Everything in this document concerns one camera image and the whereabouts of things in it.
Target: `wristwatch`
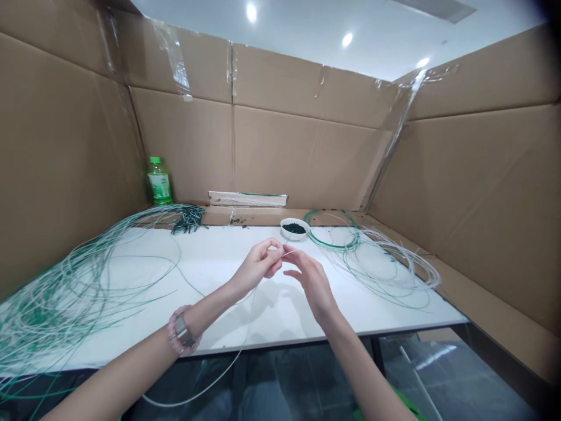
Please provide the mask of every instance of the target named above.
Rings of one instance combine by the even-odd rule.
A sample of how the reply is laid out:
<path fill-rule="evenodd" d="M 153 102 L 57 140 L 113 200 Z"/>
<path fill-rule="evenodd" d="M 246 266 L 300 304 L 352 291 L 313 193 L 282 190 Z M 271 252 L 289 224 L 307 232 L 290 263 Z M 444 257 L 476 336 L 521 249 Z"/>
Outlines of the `wristwatch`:
<path fill-rule="evenodd" d="M 180 314 L 175 319 L 175 337 L 186 348 L 191 348 L 197 342 L 197 338 L 193 337 L 189 328 L 183 320 L 183 314 Z"/>

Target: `bracelet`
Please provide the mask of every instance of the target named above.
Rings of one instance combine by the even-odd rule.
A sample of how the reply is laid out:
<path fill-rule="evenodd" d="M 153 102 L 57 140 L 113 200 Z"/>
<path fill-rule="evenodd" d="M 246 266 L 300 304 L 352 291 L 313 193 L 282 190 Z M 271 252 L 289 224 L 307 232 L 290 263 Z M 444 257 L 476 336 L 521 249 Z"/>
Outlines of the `bracelet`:
<path fill-rule="evenodd" d="M 186 357 L 194 353 L 196 349 L 199 347 L 200 338 L 202 337 L 202 335 L 200 335 L 197 338 L 197 341 L 190 347 L 186 347 L 177 338 L 178 332 L 175 330 L 175 321 L 177 320 L 178 317 L 181 317 L 183 312 L 187 310 L 189 307 L 192 306 L 186 305 L 186 306 L 179 307 L 171 315 L 168 322 L 169 343 L 171 344 L 171 347 L 174 349 L 174 351 L 177 352 L 180 357 Z"/>

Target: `plastic bottle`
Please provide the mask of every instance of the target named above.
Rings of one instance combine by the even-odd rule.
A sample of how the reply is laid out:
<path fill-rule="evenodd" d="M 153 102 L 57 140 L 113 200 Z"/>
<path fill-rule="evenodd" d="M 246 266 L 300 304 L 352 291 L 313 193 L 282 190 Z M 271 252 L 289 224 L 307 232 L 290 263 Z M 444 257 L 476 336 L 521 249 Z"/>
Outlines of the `plastic bottle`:
<path fill-rule="evenodd" d="M 171 197 L 168 168 L 159 157 L 150 157 L 148 177 L 154 194 L 154 205 L 164 206 L 174 203 Z"/>

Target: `hand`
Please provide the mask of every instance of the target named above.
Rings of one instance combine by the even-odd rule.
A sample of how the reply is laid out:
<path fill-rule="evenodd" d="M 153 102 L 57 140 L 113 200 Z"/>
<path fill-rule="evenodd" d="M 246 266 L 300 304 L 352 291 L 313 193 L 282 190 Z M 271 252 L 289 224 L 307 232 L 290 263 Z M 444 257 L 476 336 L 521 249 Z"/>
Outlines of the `hand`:
<path fill-rule="evenodd" d="M 323 266 L 317 260 L 292 246 L 285 244 L 284 249 L 285 253 L 290 254 L 283 256 L 282 260 L 296 265 L 300 272 L 288 270 L 283 273 L 302 284 L 311 312 L 314 314 L 316 322 L 323 327 L 322 324 L 331 321 L 333 316 L 340 313 Z"/>
<path fill-rule="evenodd" d="M 254 245 L 244 262 L 236 271 L 231 282 L 247 294 L 255 288 L 263 278 L 272 278 L 282 266 L 281 257 L 284 249 L 279 240 L 270 238 Z"/>

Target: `white ceiling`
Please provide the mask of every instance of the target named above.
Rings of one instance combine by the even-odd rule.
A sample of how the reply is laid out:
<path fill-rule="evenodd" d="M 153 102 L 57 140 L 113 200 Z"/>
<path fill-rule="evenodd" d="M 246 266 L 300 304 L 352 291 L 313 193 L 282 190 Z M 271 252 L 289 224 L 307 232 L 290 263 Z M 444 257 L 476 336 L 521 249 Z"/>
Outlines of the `white ceiling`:
<path fill-rule="evenodd" d="M 153 19 L 389 81 L 424 58 L 433 67 L 546 21 L 531 0 L 462 2 L 477 11 L 454 25 L 390 0 L 133 0 Z"/>

